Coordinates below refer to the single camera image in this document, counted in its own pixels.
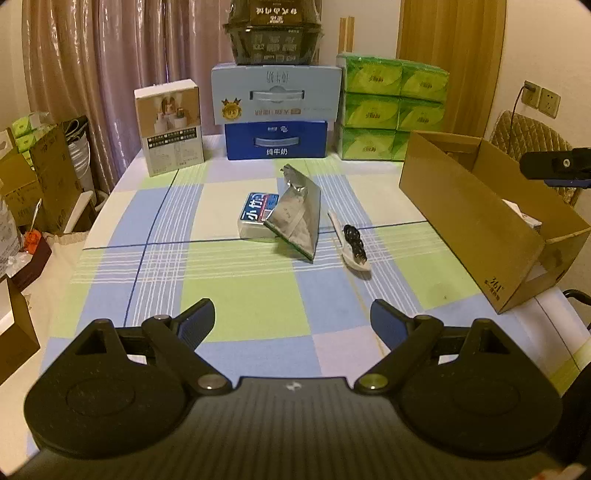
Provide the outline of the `pink curtain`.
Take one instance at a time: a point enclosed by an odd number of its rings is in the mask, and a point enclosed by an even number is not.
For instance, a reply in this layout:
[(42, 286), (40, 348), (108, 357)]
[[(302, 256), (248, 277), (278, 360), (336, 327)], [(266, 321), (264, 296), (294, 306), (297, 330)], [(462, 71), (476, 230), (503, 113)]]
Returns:
[(201, 128), (216, 134), (211, 69), (232, 58), (228, 1), (25, 1), (30, 106), (56, 122), (84, 116), (96, 186), (111, 191), (141, 148), (135, 90), (181, 79), (199, 88)]

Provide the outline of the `silver green foil pouch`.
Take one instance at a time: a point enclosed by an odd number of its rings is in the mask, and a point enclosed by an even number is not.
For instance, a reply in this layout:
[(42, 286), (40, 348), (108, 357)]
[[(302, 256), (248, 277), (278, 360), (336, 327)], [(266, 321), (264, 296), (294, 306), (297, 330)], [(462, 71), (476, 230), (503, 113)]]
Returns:
[(322, 190), (290, 164), (281, 171), (287, 190), (263, 225), (313, 262), (320, 234)]

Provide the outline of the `white humidifier product box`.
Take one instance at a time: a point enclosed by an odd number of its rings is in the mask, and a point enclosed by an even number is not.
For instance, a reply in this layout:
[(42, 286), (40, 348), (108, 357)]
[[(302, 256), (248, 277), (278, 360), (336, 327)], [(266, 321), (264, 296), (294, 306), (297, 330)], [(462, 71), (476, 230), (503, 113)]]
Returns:
[(136, 89), (134, 101), (150, 177), (204, 162), (199, 88), (193, 80)]

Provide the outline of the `black noodle bowl pack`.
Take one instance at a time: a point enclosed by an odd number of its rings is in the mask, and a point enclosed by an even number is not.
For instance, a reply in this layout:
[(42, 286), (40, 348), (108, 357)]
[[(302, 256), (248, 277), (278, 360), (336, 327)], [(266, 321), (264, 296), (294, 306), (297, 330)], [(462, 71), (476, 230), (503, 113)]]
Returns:
[(322, 23), (310, 0), (236, 0), (230, 3), (228, 34), (238, 65), (311, 65)]

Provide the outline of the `quilted brown chair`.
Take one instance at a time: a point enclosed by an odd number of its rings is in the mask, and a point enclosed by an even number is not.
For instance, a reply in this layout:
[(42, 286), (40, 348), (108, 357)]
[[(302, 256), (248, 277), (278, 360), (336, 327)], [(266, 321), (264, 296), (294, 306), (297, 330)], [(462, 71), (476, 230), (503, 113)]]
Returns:
[[(543, 122), (510, 111), (503, 112), (497, 120), (491, 136), (491, 143), (516, 160), (519, 168), (519, 161), (525, 153), (575, 149)], [(567, 204), (575, 206), (581, 191), (590, 187), (551, 188), (554, 188)]]

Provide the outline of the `dark blue milk carton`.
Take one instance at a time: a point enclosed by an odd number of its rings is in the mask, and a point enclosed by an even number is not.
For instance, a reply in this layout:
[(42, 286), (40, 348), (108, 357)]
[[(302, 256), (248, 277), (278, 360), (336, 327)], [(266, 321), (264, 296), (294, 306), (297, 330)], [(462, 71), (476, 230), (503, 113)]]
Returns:
[(226, 155), (229, 160), (324, 158), (328, 127), (325, 121), (226, 124)]

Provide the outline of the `wooden door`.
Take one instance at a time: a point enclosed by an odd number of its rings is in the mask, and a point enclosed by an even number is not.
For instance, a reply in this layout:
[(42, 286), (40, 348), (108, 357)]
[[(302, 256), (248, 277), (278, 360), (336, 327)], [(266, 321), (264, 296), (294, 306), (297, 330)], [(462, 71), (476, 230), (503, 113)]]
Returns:
[(401, 2), (397, 56), (450, 73), (445, 132), (482, 137), (502, 60), (505, 0)]

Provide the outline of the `blue dental floss box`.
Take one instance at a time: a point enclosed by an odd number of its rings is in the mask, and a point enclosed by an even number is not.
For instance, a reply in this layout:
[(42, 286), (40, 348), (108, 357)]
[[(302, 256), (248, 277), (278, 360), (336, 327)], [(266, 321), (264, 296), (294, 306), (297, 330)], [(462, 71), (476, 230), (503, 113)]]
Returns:
[(238, 217), (239, 237), (247, 240), (273, 238), (273, 231), (264, 222), (279, 201), (280, 195), (276, 193), (250, 192)]

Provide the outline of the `wall power socket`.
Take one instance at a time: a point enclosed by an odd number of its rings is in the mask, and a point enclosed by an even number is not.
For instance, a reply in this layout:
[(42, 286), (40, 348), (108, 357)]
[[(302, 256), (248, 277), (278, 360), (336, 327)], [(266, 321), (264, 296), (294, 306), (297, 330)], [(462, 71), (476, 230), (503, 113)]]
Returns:
[(541, 87), (533, 82), (524, 82), (524, 91), (522, 93), (522, 103), (526, 106), (538, 109), (541, 97)]

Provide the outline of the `checkered tablecloth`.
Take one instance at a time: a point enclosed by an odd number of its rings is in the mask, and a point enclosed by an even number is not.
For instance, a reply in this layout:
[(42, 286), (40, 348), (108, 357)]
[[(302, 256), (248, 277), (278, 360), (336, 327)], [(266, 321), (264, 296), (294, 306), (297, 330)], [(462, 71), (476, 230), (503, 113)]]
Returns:
[(215, 307), (200, 356), (237, 380), (345, 377), (386, 355), (370, 327), (383, 299), (404, 313), (467, 326), (496, 313), (460, 261), (400, 190), (398, 162), (300, 159), (322, 190), (322, 210), (356, 226), (372, 269), (346, 267), (322, 218), (315, 258), (280, 239), (245, 240), (238, 219), (249, 194), (280, 193), (280, 160), (230, 161), (219, 136), (205, 161), (149, 177), (137, 156), (89, 232), (49, 333), (51, 364), (89, 322), (137, 326), (200, 299)]

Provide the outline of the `green tissue pack bundle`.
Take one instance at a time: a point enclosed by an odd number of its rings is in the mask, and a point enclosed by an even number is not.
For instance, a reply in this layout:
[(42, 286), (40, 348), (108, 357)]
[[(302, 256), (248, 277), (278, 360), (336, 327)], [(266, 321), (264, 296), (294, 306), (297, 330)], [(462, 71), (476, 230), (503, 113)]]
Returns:
[(420, 62), (341, 53), (335, 150), (344, 160), (403, 161), (413, 131), (444, 124), (450, 74)]

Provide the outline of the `light blue milk carton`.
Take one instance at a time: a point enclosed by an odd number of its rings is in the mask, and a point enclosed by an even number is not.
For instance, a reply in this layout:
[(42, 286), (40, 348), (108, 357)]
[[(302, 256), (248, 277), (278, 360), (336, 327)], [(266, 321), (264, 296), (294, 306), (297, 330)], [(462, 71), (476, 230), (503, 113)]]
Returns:
[(335, 66), (219, 64), (211, 71), (214, 122), (334, 122), (341, 83)]

